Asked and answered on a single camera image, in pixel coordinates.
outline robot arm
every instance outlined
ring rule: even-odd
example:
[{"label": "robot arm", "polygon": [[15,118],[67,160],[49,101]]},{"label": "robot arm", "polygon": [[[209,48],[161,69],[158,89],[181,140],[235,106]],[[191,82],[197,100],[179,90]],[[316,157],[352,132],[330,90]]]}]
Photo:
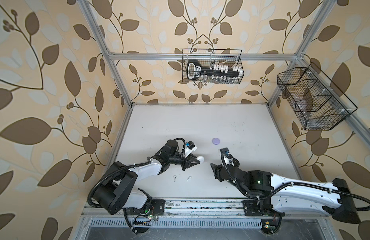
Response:
[{"label": "robot arm", "polygon": [[[182,140],[184,143],[181,152],[177,152],[179,149],[177,140]],[[99,203],[99,207],[105,208],[111,215],[126,208],[134,208],[135,211],[145,213],[151,207],[152,197],[142,189],[133,190],[135,182],[163,173],[170,164],[180,164],[182,170],[185,171],[187,168],[202,163],[204,157],[196,157],[192,154],[196,149],[192,141],[185,142],[182,138],[177,138],[168,140],[154,156],[147,158],[146,164],[134,164],[120,171],[121,168],[125,168],[125,165],[115,162],[99,182],[106,176],[111,176],[98,184],[96,189],[96,186],[92,189],[93,198]],[[91,204],[91,197],[89,194],[88,203],[92,207],[98,206]]]},{"label": "robot arm", "polygon": [[360,223],[357,211],[370,210],[370,206],[356,208],[353,198],[370,204],[370,200],[350,193],[345,180],[317,183],[285,178],[264,171],[243,171],[239,161],[228,148],[220,149],[222,164],[211,164],[214,177],[220,182],[226,180],[246,197],[247,216],[284,215],[284,212],[309,211],[332,215],[335,220],[346,223]]}]

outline hanging wire basket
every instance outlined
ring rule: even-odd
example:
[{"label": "hanging wire basket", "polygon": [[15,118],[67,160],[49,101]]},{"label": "hanging wire basket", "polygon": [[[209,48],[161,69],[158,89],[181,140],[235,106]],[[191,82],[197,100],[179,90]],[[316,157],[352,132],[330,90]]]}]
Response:
[{"label": "hanging wire basket", "polygon": [[240,84],[244,77],[242,50],[184,48],[182,80],[202,83]]},{"label": "hanging wire basket", "polygon": [[[329,80],[330,87],[317,77],[319,73]],[[358,109],[314,63],[279,73],[277,84],[304,130],[331,130]]]}]

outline white tabletop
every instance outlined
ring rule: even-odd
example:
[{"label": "white tabletop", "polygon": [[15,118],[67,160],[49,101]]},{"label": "white tabletop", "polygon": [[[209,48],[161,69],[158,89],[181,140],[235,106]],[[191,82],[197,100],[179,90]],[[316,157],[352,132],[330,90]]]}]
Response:
[{"label": "white tabletop", "polygon": [[[193,154],[204,156],[205,162],[185,171],[180,165],[171,165],[161,175],[137,182],[135,189],[162,198],[243,197],[228,182],[214,178],[210,164],[221,164],[218,149],[223,147],[240,161],[241,170],[263,170],[297,179],[266,106],[259,104],[136,105],[116,161],[126,165],[145,162],[168,139],[177,137],[193,141],[198,147]],[[214,137],[221,140],[219,145],[212,143]]]}]

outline purple lid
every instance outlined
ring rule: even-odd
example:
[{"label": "purple lid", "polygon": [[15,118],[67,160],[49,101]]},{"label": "purple lid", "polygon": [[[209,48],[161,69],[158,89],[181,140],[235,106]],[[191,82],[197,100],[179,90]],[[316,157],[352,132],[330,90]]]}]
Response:
[{"label": "purple lid", "polygon": [[215,137],[215,138],[213,138],[212,142],[213,142],[214,145],[218,145],[221,141],[219,140],[219,138]]}]

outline floral wallpaper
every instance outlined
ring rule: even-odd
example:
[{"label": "floral wallpaper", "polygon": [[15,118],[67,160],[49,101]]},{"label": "floral wallpaper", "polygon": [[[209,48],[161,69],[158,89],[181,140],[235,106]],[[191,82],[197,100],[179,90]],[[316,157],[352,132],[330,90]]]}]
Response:
[{"label": "floral wallpaper", "polygon": [[75,1],[0,0],[0,239],[72,237],[125,112]]},{"label": "floral wallpaper", "polygon": [[110,51],[294,53],[320,0],[89,0]]},{"label": "floral wallpaper", "polygon": [[116,61],[135,103],[266,103],[285,61],[243,61],[240,84],[214,84],[182,78],[178,61]]},{"label": "floral wallpaper", "polygon": [[[370,127],[370,0],[338,0],[305,58],[355,102],[359,109],[354,114]],[[346,122],[330,131],[303,131],[283,96],[272,110],[304,180],[343,178],[352,193],[370,199],[370,150]],[[365,206],[358,200],[355,205]],[[370,211],[359,212],[359,216],[362,222],[358,225],[332,221],[339,238],[370,239]]]}]

